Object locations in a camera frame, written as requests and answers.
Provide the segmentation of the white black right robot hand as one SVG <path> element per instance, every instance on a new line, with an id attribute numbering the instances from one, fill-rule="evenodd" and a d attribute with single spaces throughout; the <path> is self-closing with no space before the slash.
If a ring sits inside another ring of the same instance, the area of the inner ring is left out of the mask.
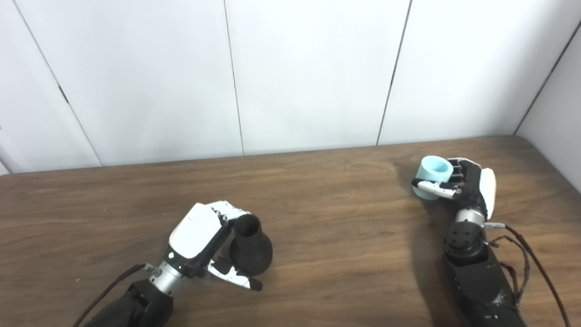
<path id="1" fill-rule="evenodd" d="M 490 168 L 482 168 L 468 158 L 424 157 L 411 185 L 423 199 L 450 199 L 462 210 L 487 222 L 495 207 L 497 180 Z"/>

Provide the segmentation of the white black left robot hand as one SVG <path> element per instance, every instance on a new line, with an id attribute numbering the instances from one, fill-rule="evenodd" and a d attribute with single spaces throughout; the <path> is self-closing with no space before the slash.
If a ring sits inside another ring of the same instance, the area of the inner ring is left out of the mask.
<path id="1" fill-rule="evenodd" d="M 272 260 L 272 242 L 256 215 L 226 201 L 196 203 L 170 234 L 161 274 L 151 281 L 173 295 L 183 279 L 213 275 L 259 292 L 256 277 Z"/>

